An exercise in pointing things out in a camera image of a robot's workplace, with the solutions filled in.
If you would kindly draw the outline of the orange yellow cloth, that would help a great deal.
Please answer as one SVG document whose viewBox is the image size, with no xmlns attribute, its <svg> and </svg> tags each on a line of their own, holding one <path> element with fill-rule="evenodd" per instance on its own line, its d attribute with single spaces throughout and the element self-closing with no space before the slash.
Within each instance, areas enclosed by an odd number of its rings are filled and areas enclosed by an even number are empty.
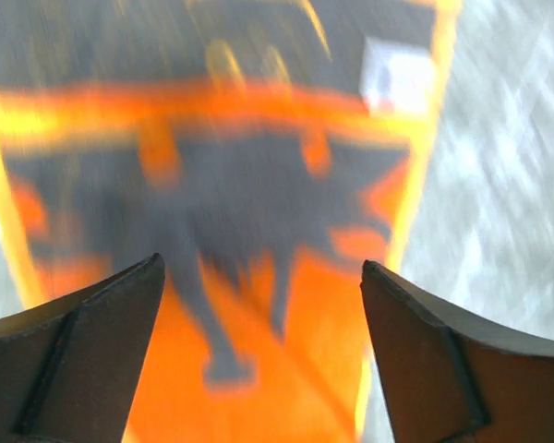
<svg viewBox="0 0 554 443">
<path fill-rule="evenodd" d="M 0 1 L 22 311 L 165 264 L 119 442 L 362 439 L 361 268 L 401 263 L 461 9 Z"/>
</svg>

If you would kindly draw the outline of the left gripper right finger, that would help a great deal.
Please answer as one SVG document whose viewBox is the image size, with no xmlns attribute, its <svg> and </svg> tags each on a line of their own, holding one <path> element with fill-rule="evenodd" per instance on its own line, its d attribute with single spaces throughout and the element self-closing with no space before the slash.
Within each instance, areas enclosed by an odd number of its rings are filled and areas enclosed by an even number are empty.
<svg viewBox="0 0 554 443">
<path fill-rule="evenodd" d="M 360 284 L 397 442 L 554 442 L 554 341 L 467 311 L 373 261 Z"/>
</svg>

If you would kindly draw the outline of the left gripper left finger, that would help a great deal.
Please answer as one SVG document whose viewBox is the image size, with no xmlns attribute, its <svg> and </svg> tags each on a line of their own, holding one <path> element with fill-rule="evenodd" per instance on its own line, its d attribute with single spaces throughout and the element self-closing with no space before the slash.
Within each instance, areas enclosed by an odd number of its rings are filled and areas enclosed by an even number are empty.
<svg viewBox="0 0 554 443">
<path fill-rule="evenodd" d="M 0 318 L 0 442 L 119 442 L 159 311 L 155 254 Z"/>
</svg>

